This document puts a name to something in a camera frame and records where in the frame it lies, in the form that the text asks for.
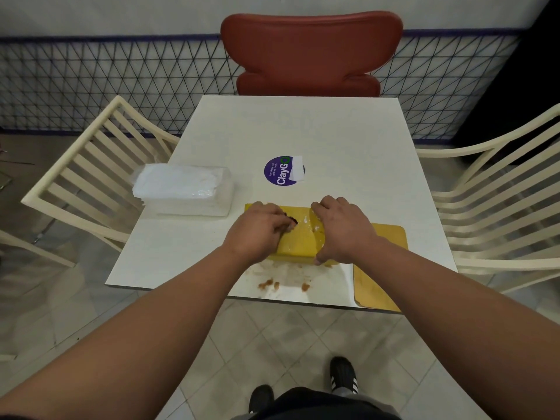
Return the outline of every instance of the white paper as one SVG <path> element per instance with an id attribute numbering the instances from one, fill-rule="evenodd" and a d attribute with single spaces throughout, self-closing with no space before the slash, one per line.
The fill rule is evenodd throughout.
<path id="1" fill-rule="evenodd" d="M 290 171 L 290 180 L 292 181 L 304 181 L 304 157 L 303 156 L 293 156 L 292 157 L 292 170 Z"/>

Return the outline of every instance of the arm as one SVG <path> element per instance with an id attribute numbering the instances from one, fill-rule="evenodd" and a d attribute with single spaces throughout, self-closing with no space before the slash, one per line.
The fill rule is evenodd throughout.
<path id="1" fill-rule="evenodd" d="M 151 291 L 0 399 L 0 414 L 41 420 L 153 419 L 197 356 L 239 276 L 293 228 L 256 202 L 223 245 Z"/>
<path id="2" fill-rule="evenodd" d="M 326 233 L 316 263 L 354 263 L 374 278 L 489 416 L 558 416 L 560 326 L 377 236 L 362 211 L 343 197 L 327 196 L 312 208 Z"/>

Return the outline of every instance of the black sneaker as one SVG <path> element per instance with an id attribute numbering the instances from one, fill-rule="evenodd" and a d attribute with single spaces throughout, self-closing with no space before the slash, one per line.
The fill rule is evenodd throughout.
<path id="1" fill-rule="evenodd" d="M 274 392 L 269 385 L 257 386 L 249 400 L 249 414 L 257 413 L 274 402 Z"/>
<path id="2" fill-rule="evenodd" d="M 346 358 L 334 357 L 330 360 L 330 387 L 333 391 L 337 388 L 347 388 L 354 394 L 358 393 L 356 372 Z"/>

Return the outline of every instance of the chair leg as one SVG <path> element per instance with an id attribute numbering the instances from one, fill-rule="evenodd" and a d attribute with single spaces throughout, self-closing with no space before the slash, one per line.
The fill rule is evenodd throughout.
<path id="1" fill-rule="evenodd" d="M 0 354 L 0 362 L 3 361 L 13 361 L 15 360 L 17 357 L 17 355 L 11 355 L 11 354 Z"/>
<path id="2" fill-rule="evenodd" d="M 30 252 L 48 258 L 51 261 L 58 262 L 59 264 L 62 264 L 66 267 L 73 268 L 76 266 L 76 263 L 69 261 L 68 259 L 65 259 L 61 256 L 55 255 L 51 252 L 41 249 L 40 247 L 32 245 L 31 243 L 26 242 L 25 240 L 18 239 L 17 237 L 12 236 L 11 234 L 8 234 L 5 231 L 1 231 L 1 230 L 0 230 L 0 242 L 6 245 L 21 247 L 23 249 L 29 250 Z"/>

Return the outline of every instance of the person's left hand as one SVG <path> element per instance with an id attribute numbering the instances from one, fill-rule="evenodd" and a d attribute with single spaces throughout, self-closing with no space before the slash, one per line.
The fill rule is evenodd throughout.
<path id="1" fill-rule="evenodd" d="M 253 265 L 274 253 L 282 234 L 295 225 L 279 206 L 255 202 L 231 226 L 222 247 Z"/>

